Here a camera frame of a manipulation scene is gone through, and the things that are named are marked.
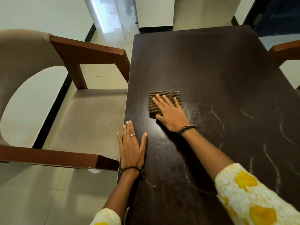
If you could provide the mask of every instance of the floral print sleeve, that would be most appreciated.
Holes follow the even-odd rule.
[[[300,213],[259,182],[240,164],[234,163],[216,177],[218,198],[234,224],[300,224]]]
[[[117,213],[109,208],[103,208],[94,217],[90,225],[121,225],[121,219]]]

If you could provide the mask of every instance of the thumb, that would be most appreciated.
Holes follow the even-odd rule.
[[[161,115],[155,115],[155,118],[163,124],[166,122],[165,118]]]
[[[147,136],[148,136],[147,133],[143,134],[142,141],[141,141],[141,146],[140,146],[140,150],[143,150],[143,151],[146,150]]]

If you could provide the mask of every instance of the dark brown table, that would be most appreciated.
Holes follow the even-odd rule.
[[[249,26],[216,27],[134,37],[125,121],[148,132],[147,180],[126,224],[232,224],[191,148],[149,118],[159,90],[181,91],[198,131],[300,210],[300,99]]]

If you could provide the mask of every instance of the beige chair backrest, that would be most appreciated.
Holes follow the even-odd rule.
[[[43,69],[65,66],[50,36],[35,30],[0,31],[0,121],[7,103],[22,83]],[[8,145],[1,132],[0,145]]]

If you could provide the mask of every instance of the glossy floor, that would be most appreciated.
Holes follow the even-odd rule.
[[[92,43],[125,49],[129,60],[135,24],[133,0],[85,0],[98,29]],[[175,0],[174,30],[230,25],[240,0]],[[89,88],[127,88],[115,65],[82,65]],[[51,145],[76,91],[72,83],[44,149]],[[117,172],[0,164],[0,224],[89,224],[117,182]]]

